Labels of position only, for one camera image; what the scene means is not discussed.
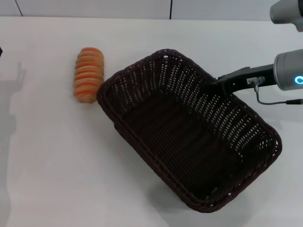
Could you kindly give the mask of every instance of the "white table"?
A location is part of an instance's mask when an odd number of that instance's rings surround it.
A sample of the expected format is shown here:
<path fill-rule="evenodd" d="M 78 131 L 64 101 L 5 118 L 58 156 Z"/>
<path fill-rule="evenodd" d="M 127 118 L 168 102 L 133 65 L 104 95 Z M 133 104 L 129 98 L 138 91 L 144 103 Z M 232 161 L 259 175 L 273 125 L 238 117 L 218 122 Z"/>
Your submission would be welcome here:
<path fill-rule="evenodd" d="M 273 63 L 303 34 L 271 22 L 1 17 L 0 227 L 285 227 L 303 222 L 303 106 L 237 95 L 277 129 L 278 160 L 222 210 L 188 209 L 115 131 L 72 96 L 77 54 L 93 46 L 106 78 L 162 48 L 213 76 Z M 303 90 L 261 88 L 262 101 Z"/>

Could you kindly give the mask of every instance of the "cable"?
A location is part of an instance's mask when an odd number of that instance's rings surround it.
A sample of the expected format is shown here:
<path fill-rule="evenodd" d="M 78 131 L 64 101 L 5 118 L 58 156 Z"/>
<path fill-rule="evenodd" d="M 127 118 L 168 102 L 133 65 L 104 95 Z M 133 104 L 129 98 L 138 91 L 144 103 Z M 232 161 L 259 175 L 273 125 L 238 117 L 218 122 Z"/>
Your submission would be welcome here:
<path fill-rule="evenodd" d="M 17 7 L 18 7 L 18 10 L 19 10 L 20 15 L 23 17 L 23 14 L 22 14 L 22 12 L 21 12 L 21 9 L 20 9 L 20 7 L 19 7 L 19 5 L 18 5 L 17 0 L 15 0 L 15 3 L 16 3 L 16 5 L 17 5 Z"/>
<path fill-rule="evenodd" d="M 169 19 L 171 20 L 171 12 L 172 12 L 172 0 L 170 0 L 170 10 L 169 10 Z"/>
<path fill-rule="evenodd" d="M 259 92 L 256 92 L 256 95 L 257 95 L 257 101 L 258 101 L 258 103 L 260 103 L 262 105 L 286 104 L 286 101 L 284 101 L 284 102 L 275 102 L 275 103 L 263 103 L 263 102 L 260 101 Z"/>

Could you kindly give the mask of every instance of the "basket rim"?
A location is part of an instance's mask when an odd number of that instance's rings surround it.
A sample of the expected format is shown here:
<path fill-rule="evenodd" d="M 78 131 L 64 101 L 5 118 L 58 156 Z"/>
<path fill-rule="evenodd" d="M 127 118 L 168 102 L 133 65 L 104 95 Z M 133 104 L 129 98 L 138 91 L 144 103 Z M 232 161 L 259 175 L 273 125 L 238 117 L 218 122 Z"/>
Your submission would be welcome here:
<path fill-rule="evenodd" d="M 278 135 L 277 131 L 268 125 L 263 118 L 261 118 L 251 107 L 249 107 L 245 102 L 240 100 L 236 95 L 232 94 L 230 96 L 231 102 L 234 102 L 241 111 L 243 111 L 245 114 L 250 117 L 251 120 L 253 120 L 255 123 L 259 124 L 260 127 L 262 127 L 268 134 L 270 134 L 273 138 L 276 139 L 276 147 L 273 147 L 273 150 L 271 152 L 268 152 L 268 155 L 262 160 L 260 166 L 256 166 L 253 168 L 249 174 L 246 176 L 243 176 L 241 179 L 239 179 L 237 182 L 229 185 L 229 187 L 224 188 L 224 192 L 227 191 L 226 193 L 221 193 L 221 196 L 218 196 L 214 201 L 211 200 L 203 200 L 197 198 L 193 193 L 188 191 L 188 189 L 181 183 L 179 182 L 174 175 L 169 171 L 169 169 L 166 168 L 166 166 L 156 157 L 152 154 L 150 148 L 145 145 L 145 143 L 142 141 L 140 136 L 135 133 L 131 127 L 129 127 L 124 121 L 123 121 L 123 115 L 117 113 L 115 109 L 110 105 L 109 100 L 107 99 L 106 93 L 108 89 L 115 84 L 118 80 L 121 80 L 125 77 L 127 77 L 130 73 L 138 70 L 140 67 L 147 65 L 149 62 L 156 60 L 157 58 L 161 58 L 165 56 L 166 54 L 169 54 L 170 56 L 176 56 L 180 57 L 182 60 L 188 63 L 189 67 L 192 67 L 193 70 L 195 70 L 198 74 L 205 74 L 206 75 L 206 80 L 209 80 L 209 82 L 214 82 L 215 78 L 213 78 L 210 74 L 205 72 L 199 65 L 194 63 L 190 58 L 184 56 L 183 54 L 179 53 L 176 50 L 172 49 L 162 49 L 159 51 L 156 51 L 152 55 L 149 55 L 142 60 L 137 61 L 136 63 L 126 67 L 123 70 L 120 70 L 116 72 L 111 78 L 106 80 L 103 85 L 99 88 L 98 93 L 97 93 L 97 100 L 100 106 L 104 109 L 106 114 L 109 116 L 109 118 L 116 124 L 119 125 L 120 127 L 123 128 L 123 130 L 127 131 L 130 135 L 128 137 L 130 140 L 135 140 L 137 145 L 141 147 L 142 152 L 144 151 L 144 155 L 148 155 L 150 159 L 154 163 L 149 162 L 148 165 L 152 166 L 159 166 L 162 174 L 166 176 L 165 182 L 168 183 L 167 181 L 170 181 L 173 186 L 177 187 L 179 192 L 183 195 L 186 195 L 187 199 L 184 199 L 182 197 L 181 200 L 187 204 L 189 207 L 200 211 L 200 212 L 214 212 L 225 206 L 227 203 L 229 203 L 231 200 L 233 200 L 238 194 L 240 194 L 246 187 L 248 187 L 260 174 L 262 174 L 269 166 L 274 163 L 274 161 L 277 159 L 277 157 L 280 155 L 282 152 L 282 141 L 280 136 Z M 232 196 L 225 197 L 223 194 L 228 194 L 232 193 Z"/>

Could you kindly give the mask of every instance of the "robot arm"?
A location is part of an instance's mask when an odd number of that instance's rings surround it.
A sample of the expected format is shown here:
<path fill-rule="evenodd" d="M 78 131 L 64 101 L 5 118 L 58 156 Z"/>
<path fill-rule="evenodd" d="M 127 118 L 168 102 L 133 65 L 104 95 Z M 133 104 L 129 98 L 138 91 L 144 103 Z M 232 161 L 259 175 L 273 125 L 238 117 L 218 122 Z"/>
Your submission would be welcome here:
<path fill-rule="evenodd" d="M 299 32 L 303 32 L 303 0 L 280 0 L 270 8 L 270 17 L 275 24 L 292 23 Z M 219 85 L 225 95 L 253 87 L 261 104 L 303 104 L 303 99 L 277 103 L 261 102 L 259 87 L 275 84 L 283 91 L 303 88 L 303 49 L 279 54 L 272 65 L 252 69 L 246 67 L 216 81 L 216 85 Z"/>
<path fill-rule="evenodd" d="M 294 24 L 303 32 L 303 0 L 280 0 L 270 8 L 274 24 Z"/>

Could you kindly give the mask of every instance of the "wicker basket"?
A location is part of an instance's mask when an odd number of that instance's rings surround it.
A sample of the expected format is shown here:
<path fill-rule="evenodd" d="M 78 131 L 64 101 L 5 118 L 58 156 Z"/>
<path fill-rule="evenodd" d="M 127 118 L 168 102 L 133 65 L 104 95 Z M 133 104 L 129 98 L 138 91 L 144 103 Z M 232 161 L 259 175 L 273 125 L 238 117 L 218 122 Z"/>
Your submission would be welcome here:
<path fill-rule="evenodd" d="M 118 132 L 190 208 L 221 209 L 280 155 L 282 141 L 192 60 L 160 50 L 117 72 L 98 103 Z"/>

